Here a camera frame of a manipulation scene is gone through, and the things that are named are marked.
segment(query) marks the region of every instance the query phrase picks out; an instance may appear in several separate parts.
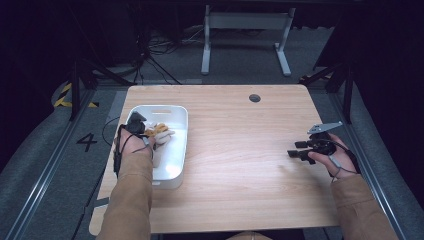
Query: table top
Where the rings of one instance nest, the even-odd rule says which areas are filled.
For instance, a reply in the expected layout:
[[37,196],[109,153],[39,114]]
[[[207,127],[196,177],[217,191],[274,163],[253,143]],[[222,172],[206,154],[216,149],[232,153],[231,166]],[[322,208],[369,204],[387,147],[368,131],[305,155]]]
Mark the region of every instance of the table top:
[[[251,94],[260,101],[250,101]],[[120,124],[138,105],[188,111],[183,183],[153,191],[152,233],[338,225],[325,167],[287,154],[321,123],[303,85],[131,87]],[[112,151],[97,199],[116,184]],[[105,210],[95,208],[91,234],[100,231]]]

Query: white plastic bin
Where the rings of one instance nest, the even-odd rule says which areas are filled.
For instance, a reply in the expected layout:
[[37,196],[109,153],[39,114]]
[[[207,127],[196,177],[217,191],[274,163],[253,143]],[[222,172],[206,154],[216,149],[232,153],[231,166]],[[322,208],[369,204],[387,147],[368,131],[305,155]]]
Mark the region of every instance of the white plastic bin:
[[175,189],[183,181],[184,159],[187,145],[188,113],[182,106],[139,105],[128,115],[136,111],[147,119],[145,123],[164,123],[169,130],[175,131],[171,140],[158,147],[153,155],[153,188]]

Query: circular hole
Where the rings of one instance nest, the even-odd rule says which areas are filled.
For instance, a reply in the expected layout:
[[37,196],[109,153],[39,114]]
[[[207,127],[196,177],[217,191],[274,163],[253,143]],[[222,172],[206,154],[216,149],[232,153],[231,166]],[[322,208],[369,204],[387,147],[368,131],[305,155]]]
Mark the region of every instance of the circular hole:
[[258,94],[251,94],[249,100],[252,102],[259,102],[261,101],[261,97]]

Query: person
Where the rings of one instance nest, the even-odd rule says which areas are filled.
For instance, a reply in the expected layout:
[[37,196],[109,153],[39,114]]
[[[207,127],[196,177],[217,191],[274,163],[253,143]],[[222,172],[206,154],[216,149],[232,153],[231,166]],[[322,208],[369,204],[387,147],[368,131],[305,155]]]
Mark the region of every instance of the person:
[[[333,141],[347,149],[336,135]],[[131,136],[125,129],[121,139]],[[150,145],[155,143],[149,138]],[[151,148],[132,137],[122,149],[122,163],[118,182],[114,187],[103,224],[97,239],[150,239],[149,212],[152,204]],[[338,219],[345,239],[398,239],[370,188],[341,147],[332,155],[341,165],[337,167],[326,155],[309,152],[313,160],[324,164],[336,181],[331,183]]]

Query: number 4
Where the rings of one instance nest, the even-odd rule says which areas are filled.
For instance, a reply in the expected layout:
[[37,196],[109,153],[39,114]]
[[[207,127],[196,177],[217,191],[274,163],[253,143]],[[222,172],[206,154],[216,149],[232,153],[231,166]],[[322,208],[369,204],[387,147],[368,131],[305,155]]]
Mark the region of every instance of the number 4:
[[94,137],[94,134],[89,133],[87,134],[87,136],[78,140],[77,144],[87,144],[87,146],[85,147],[85,152],[88,152],[88,150],[90,149],[90,145],[97,143],[97,141],[93,141],[93,137]]

